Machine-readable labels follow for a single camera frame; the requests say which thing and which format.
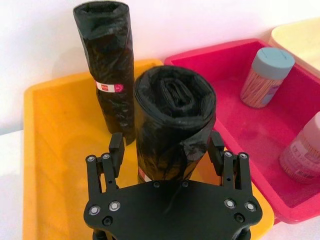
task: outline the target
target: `plastic tray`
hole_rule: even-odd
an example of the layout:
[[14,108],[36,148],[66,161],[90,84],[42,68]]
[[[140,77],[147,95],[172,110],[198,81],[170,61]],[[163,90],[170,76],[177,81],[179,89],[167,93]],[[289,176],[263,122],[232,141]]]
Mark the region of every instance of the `plastic tray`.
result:
[[269,40],[271,46],[283,48],[295,61],[320,78],[320,17],[276,27]]
[[192,69],[212,84],[217,94],[216,130],[230,150],[250,154],[252,181],[276,217],[296,223],[320,215],[320,181],[295,182],[278,158],[320,110],[320,84],[296,64],[267,107],[243,104],[241,88],[257,51],[265,46],[258,39],[234,41],[174,55],[165,64]]
[[[162,65],[159,60],[135,62],[135,76]],[[24,240],[90,240],[92,230],[83,220],[88,201],[85,157],[108,150],[111,135],[99,107],[95,82],[89,73],[41,83],[24,97]],[[211,181],[213,167],[201,161],[192,178]],[[136,144],[126,147],[117,184],[137,183]],[[252,227],[259,239],[273,225],[274,214],[253,187],[263,211]]]

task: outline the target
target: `black plastic bag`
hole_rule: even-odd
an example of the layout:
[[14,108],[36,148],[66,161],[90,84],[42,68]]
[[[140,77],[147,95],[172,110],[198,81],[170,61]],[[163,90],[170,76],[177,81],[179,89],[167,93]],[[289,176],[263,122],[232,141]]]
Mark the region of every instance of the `black plastic bag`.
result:
[[191,70],[159,66],[136,80],[133,94],[138,181],[189,179],[216,121],[213,88]]
[[128,145],[135,140],[129,7],[116,1],[93,1],[75,7],[73,15],[108,130],[123,133]]

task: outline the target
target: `product label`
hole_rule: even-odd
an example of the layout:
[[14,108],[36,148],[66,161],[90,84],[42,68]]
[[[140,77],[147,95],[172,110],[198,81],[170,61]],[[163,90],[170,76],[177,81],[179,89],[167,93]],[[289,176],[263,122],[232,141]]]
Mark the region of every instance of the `product label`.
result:
[[121,93],[124,90],[122,84],[102,84],[96,81],[95,85],[97,89],[106,93]]
[[279,87],[280,86],[272,86],[272,87],[270,87],[269,91],[264,96],[264,98],[262,99],[261,103],[262,104],[268,104],[271,101],[271,99],[274,97],[274,95],[276,94],[276,92],[279,89]]
[[299,140],[284,151],[283,160],[285,166],[301,178],[313,179],[320,174],[320,158],[308,152]]
[[152,181],[145,173],[144,171],[142,171],[142,169],[140,167],[138,167],[138,172],[139,175],[144,179],[145,182],[150,182]]

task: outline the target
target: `bolt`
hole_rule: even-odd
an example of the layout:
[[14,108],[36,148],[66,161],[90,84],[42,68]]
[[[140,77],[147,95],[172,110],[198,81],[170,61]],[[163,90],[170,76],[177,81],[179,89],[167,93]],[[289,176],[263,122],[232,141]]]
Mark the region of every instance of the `bolt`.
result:
[[245,217],[240,213],[236,213],[234,215],[234,219],[239,223],[243,223],[245,221]]
[[109,154],[105,154],[105,155],[102,156],[102,158],[103,159],[108,159],[108,158],[110,158],[110,155]]
[[89,210],[89,214],[94,216],[97,215],[100,212],[100,207],[99,206],[93,206]]
[[224,153],[224,155],[225,155],[226,157],[231,157],[231,156],[232,156],[232,153],[229,152],[229,151],[226,151],[226,152]]
[[232,201],[231,199],[227,199],[224,201],[224,205],[228,208],[228,209],[234,209],[236,207],[236,203],[234,201]]
[[154,188],[160,188],[160,182],[158,182],[158,181],[155,181],[154,183],[153,183],[153,187]]
[[181,185],[182,185],[182,187],[186,188],[186,187],[189,186],[189,182],[188,181],[183,181]]
[[240,157],[243,158],[243,159],[247,159],[247,158],[248,158],[248,155],[245,154],[245,153],[240,153]]
[[87,161],[88,161],[88,162],[92,162],[93,160],[95,160],[95,157],[94,157],[94,156],[90,156],[90,157],[87,158]]
[[250,212],[255,212],[255,211],[256,211],[256,206],[253,205],[253,204],[250,203],[250,202],[247,202],[244,206],[245,206],[245,208],[246,208],[247,210],[249,210]]
[[110,226],[112,224],[112,217],[111,216],[106,216],[103,220],[102,220],[102,224],[105,226]]
[[109,210],[112,212],[118,211],[120,208],[120,202],[113,201],[109,204]]

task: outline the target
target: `pink container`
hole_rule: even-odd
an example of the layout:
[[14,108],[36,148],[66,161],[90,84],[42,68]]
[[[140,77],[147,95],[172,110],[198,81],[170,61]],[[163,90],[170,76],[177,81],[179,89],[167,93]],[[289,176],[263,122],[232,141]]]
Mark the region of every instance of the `pink container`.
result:
[[250,154],[252,181],[278,221],[294,224],[320,215],[320,181],[291,179],[279,156],[320,110],[320,81],[295,64],[265,108],[245,105],[240,91],[257,51],[266,46],[258,39],[228,42],[168,57],[165,64],[196,71],[212,84],[217,95],[214,128],[231,151]]
[[300,183],[320,181],[320,111],[279,157],[282,169]]

